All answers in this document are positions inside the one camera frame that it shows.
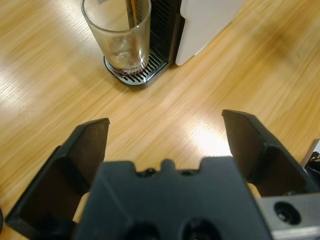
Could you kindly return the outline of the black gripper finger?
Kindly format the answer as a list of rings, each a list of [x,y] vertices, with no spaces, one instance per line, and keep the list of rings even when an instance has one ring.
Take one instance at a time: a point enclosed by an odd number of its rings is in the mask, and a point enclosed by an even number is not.
[[[70,240],[78,205],[104,160],[109,125],[108,118],[78,125],[35,175],[6,225],[29,240]]]
[[[222,111],[230,152],[245,181],[261,197],[318,193],[308,176],[282,143],[253,114]]]

